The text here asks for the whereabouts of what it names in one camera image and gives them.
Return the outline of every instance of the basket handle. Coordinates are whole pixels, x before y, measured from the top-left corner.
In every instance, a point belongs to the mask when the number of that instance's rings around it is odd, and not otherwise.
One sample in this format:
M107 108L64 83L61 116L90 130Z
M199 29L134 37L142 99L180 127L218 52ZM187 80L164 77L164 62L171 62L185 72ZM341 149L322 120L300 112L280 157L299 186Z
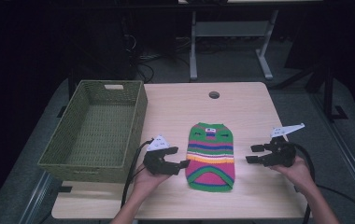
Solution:
M124 90L124 86L121 84L105 84L105 89L109 90L109 91L123 91Z
M99 175L97 171L73 171L75 174L85 174L85 175Z

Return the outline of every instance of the pink stripe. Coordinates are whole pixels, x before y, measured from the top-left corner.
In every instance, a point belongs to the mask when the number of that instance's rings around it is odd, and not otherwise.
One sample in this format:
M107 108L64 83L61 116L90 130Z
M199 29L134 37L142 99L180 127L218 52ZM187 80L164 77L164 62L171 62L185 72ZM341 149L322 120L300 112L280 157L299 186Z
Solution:
M195 179L195 182L204 183L204 184L214 184L214 185L225 185L226 182L221 179L220 176L213 174L213 173L206 173L203 175L198 176Z
M196 171L197 169L203 167L203 166L214 166L222 171L224 171L227 175L229 175L232 179L235 179L235 169L234 169L234 164L233 163L218 163L218 164L209 164L206 162L201 162L201 161L190 161L189 167L185 169L186 176L190 175L192 172Z
M198 144L198 145L203 145L203 146L207 146L207 147L221 147L221 146L228 146L228 147L232 147L233 143L208 143L208 142L201 142L198 140L190 140L189 144Z

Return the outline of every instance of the table hole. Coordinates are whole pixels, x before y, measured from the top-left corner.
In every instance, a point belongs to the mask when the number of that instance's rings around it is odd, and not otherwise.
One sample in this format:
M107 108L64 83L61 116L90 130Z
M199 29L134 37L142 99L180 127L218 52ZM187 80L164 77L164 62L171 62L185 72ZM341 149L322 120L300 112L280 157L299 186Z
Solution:
M220 94L217 91L212 91L209 93L209 97L212 99L218 99L220 97Z

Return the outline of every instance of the orange stripe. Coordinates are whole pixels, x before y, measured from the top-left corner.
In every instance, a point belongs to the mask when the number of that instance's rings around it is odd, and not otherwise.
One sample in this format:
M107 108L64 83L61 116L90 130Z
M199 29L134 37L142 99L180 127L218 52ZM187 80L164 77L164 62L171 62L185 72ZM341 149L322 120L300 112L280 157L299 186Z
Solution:
M196 157L193 155L187 155L187 159L188 160L192 160L192 161L201 161L201 162L206 162L206 163L234 163L234 159L222 159L222 160L208 160L208 159L204 159L204 158L200 158L200 157Z

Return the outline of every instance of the forearm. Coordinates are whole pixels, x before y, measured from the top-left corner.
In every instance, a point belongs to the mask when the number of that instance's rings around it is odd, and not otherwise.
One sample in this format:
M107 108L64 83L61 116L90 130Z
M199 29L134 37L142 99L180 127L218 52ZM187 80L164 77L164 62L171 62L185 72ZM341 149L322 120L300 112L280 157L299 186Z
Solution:
M131 224L137 210L139 210L140 205L145 199L146 196L133 192L120 212L113 218L113 220L111 220L110 224Z
M308 201L312 211L312 217L317 224L334 224L339 223L332 208L323 198L318 187L313 184L303 189L303 194Z

